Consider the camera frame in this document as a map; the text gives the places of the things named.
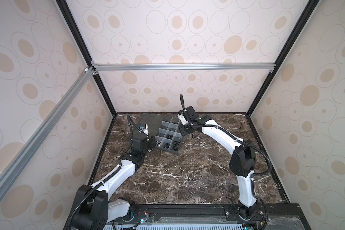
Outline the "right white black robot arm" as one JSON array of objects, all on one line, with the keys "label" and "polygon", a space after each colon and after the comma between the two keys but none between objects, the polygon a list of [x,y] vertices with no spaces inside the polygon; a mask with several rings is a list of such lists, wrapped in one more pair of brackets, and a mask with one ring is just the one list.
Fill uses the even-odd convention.
[{"label": "right white black robot arm", "polygon": [[[241,219],[250,220],[259,210],[260,198],[255,195],[254,177],[267,175],[272,171],[272,163],[268,156],[253,145],[250,140],[243,140],[220,126],[207,115],[189,114],[188,110],[178,112],[183,135],[195,131],[201,132],[222,145],[230,154],[229,168],[236,175],[239,187],[237,212]],[[255,172],[256,153],[260,153],[266,164],[264,172]]]}]

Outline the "clear compartment organizer box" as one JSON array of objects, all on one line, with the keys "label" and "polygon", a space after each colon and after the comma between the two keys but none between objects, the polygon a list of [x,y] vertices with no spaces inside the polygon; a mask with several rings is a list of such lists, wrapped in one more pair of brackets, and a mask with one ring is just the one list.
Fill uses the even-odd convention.
[{"label": "clear compartment organizer box", "polygon": [[180,120],[171,114],[142,114],[136,121],[130,119],[133,135],[140,133],[140,126],[148,124],[149,136],[155,136],[155,148],[178,154],[183,143],[180,133]]}]

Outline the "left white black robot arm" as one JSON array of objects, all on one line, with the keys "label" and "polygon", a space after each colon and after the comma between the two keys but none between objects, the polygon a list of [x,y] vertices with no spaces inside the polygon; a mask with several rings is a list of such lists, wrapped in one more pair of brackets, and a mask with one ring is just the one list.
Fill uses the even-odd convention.
[{"label": "left white black robot arm", "polygon": [[133,218],[132,203],[118,199],[109,202],[113,193],[143,165],[148,150],[156,146],[155,136],[138,133],[131,138],[118,165],[94,184],[82,185],[76,192],[64,229],[102,230],[120,217]]}]

